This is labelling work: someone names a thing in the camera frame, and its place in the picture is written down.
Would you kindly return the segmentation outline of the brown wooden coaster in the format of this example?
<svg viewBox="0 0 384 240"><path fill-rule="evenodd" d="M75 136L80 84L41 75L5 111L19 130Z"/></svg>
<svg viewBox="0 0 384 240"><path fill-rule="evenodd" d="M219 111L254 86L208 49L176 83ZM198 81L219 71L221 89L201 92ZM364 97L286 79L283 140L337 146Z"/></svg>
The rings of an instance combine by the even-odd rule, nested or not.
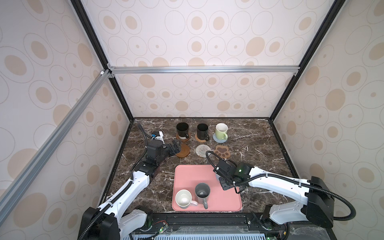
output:
<svg viewBox="0 0 384 240"><path fill-rule="evenodd" d="M185 158L190 154L190 147L186 144L181 144L181 151L176 154L178 158Z"/></svg>
<svg viewBox="0 0 384 240"><path fill-rule="evenodd" d="M191 137L180 137L178 134L176 135L177 140L180 140L181 142L185 143L190 140Z"/></svg>

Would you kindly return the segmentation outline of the black mug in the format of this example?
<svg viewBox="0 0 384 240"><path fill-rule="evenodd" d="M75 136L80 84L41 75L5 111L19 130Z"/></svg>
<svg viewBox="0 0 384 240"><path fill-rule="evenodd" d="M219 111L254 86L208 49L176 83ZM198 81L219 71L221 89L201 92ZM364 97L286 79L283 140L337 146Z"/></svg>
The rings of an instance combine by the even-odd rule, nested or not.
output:
<svg viewBox="0 0 384 240"><path fill-rule="evenodd" d="M190 134L189 134L189 125L187 123L184 123L184 122L178 123L176 128L177 128L177 134L180 137L188 138L190 136Z"/></svg>
<svg viewBox="0 0 384 240"><path fill-rule="evenodd" d="M200 140L206 140L206 141L209 141L210 140L210 136L209 136L209 133L208 133L208 130L209 130L209 126L207 124L198 124L197 126L197 136Z"/></svg>

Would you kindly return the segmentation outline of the multicolour woven coaster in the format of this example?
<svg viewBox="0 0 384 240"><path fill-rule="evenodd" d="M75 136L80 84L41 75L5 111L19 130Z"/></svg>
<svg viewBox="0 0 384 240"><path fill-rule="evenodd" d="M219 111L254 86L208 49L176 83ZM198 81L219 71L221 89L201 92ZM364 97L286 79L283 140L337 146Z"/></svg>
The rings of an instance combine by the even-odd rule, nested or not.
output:
<svg viewBox="0 0 384 240"><path fill-rule="evenodd" d="M196 155L200 158L205 158L207 151L212 151L212 149L208 145L198 145L195 149Z"/></svg>

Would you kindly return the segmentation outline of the cork paw coaster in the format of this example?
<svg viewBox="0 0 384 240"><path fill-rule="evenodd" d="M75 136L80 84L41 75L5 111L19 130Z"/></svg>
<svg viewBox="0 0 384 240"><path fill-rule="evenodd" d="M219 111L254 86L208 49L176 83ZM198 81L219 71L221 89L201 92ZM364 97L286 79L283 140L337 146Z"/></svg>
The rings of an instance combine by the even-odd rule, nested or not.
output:
<svg viewBox="0 0 384 240"><path fill-rule="evenodd" d="M217 145L214 153L223 159L229 159L231 157L230 149L228 146Z"/></svg>

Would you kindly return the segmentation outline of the woven rattan coaster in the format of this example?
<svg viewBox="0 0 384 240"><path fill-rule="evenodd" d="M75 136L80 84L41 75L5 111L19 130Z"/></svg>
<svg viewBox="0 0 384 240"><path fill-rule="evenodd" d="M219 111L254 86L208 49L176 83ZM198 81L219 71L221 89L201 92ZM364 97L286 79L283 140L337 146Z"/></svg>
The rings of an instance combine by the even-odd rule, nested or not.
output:
<svg viewBox="0 0 384 240"><path fill-rule="evenodd" d="M195 134L195 139L196 139L196 141L199 142L199 143L206 143L206 142L207 142L206 140L200 140L200 139L198 138L197 134Z"/></svg>

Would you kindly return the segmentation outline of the grey mug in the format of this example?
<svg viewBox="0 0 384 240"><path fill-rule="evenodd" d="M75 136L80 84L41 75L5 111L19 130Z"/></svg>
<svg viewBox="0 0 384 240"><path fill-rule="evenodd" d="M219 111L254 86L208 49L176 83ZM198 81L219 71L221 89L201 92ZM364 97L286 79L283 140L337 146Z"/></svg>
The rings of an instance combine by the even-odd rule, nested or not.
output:
<svg viewBox="0 0 384 240"><path fill-rule="evenodd" d="M208 199L210 196L211 189L206 183L199 183L195 187L195 195L197 197L197 202L202 204L204 208L208 209Z"/></svg>

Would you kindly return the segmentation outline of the blue woven coaster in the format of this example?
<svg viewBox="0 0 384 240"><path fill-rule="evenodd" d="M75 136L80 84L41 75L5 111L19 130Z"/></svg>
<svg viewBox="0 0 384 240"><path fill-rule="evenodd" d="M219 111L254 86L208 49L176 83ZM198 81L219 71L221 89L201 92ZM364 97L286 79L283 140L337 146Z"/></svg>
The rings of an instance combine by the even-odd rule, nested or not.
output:
<svg viewBox="0 0 384 240"><path fill-rule="evenodd" d="M216 137L216 134L213 134L213 139L215 142L217 143L225 143L227 141L227 139L224 139L224 140L219 140L217 137Z"/></svg>

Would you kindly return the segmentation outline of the white mug pink handle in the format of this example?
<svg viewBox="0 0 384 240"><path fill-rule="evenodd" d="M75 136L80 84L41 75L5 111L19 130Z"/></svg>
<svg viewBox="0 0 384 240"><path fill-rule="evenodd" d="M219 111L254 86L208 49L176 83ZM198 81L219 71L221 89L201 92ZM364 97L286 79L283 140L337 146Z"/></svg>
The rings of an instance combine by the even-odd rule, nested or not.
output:
<svg viewBox="0 0 384 240"><path fill-rule="evenodd" d="M190 205L197 206L199 203L193 200L192 194L188 190L180 190L175 196L176 204L181 209L187 209Z"/></svg>

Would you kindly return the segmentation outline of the green mug white inside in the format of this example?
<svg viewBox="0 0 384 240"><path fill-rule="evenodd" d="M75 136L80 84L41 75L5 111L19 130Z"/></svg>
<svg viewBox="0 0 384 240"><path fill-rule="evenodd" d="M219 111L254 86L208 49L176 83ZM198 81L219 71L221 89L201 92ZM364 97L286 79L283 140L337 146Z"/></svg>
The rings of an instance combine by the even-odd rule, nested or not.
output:
<svg viewBox="0 0 384 240"><path fill-rule="evenodd" d="M228 134L227 134L228 129L229 129L228 126L224 123L217 124L216 130L215 130L216 137L219 140L228 139Z"/></svg>

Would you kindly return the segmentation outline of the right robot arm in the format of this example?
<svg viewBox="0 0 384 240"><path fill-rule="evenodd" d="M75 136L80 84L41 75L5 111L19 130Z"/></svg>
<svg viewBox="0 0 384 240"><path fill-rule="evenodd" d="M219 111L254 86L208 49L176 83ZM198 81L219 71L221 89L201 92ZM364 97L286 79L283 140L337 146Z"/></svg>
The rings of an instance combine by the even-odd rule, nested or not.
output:
<svg viewBox="0 0 384 240"><path fill-rule="evenodd" d="M308 221L329 229L334 221L350 221L357 215L349 201L331 192L318 177L290 178L244 162L235 164L213 151L207 151L206 157L224 191L234 189L236 194L241 194L246 188L260 188L293 199L291 203L265 207L260 221L267 226Z"/></svg>

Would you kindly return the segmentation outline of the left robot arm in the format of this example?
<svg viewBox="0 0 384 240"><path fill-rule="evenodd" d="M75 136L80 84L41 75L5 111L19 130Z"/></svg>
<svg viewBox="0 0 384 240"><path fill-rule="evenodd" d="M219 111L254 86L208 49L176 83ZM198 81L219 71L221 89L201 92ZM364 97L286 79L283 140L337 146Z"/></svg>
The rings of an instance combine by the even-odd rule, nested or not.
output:
<svg viewBox="0 0 384 240"><path fill-rule="evenodd" d="M79 240L122 240L136 229L150 228L152 210L136 208L130 214L125 212L135 198L153 181L160 166L170 157L181 152L181 142L173 140L166 144L163 132L147 134L138 124L145 140L145 150L134 164L130 178L109 199L97 208L88 208L83 216Z"/></svg>

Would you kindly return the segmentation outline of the pink plastic tray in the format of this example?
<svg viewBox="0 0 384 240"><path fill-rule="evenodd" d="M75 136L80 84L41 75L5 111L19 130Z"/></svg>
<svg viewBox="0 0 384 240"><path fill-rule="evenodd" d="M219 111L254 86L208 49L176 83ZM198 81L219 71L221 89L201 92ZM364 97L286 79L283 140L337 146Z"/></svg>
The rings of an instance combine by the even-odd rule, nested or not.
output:
<svg viewBox="0 0 384 240"><path fill-rule="evenodd" d="M208 208L203 204L197 206L190 204L182 209L176 201L176 195L181 190L191 193L193 201L197 201L195 188L198 184L205 183L210 187ZM179 165L175 168L172 208L176 212L238 212L242 209L241 196L234 189L224 191L217 175L210 165Z"/></svg>

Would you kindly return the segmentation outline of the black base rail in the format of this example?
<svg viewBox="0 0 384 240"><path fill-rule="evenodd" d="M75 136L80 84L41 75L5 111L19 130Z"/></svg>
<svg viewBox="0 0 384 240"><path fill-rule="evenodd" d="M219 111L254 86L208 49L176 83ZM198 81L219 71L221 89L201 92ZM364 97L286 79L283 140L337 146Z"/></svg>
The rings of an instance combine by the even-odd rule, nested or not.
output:
<svg viewBox="0 0 384 240"><path fill-rule="evenodd" d="M118 226L107 217L98 221L84 240L334 240L332 229L309 222L288 222L265 227L259 213L165 213L135 215L132 223Z"/></svg>

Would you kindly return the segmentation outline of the horizontal aluminium frame bar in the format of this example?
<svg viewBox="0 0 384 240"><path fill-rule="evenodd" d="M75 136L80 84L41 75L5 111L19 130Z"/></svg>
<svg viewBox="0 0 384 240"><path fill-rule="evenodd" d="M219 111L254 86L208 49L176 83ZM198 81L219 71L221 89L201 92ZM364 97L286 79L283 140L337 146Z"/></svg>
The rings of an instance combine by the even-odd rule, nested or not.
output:
<svg viewBox="0 0 384 240"><path fill-rule="evenodd" d="M297 73L299 66L111 67L112 74Z"/></svg>

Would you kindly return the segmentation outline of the left aluminium frame bar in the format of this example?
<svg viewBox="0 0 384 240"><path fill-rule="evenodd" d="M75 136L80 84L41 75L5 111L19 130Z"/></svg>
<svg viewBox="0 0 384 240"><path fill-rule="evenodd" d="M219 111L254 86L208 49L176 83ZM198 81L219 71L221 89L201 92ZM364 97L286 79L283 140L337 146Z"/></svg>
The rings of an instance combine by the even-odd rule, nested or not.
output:
<svg viewBox="0 0 384 240"><path fill-rule="evenodd" d="M102 84L109 79L111 73L112 71L109 69L103 70L103 74L99 75L94 80L73 108L70 109L69 113L65 116L59 126L53 131L50 137L10 185L9 189L5 192L4 197L1 199L1 224L8 218L44 165L51 158L64 137L68 134L69 130L89 105Z"/></svg>

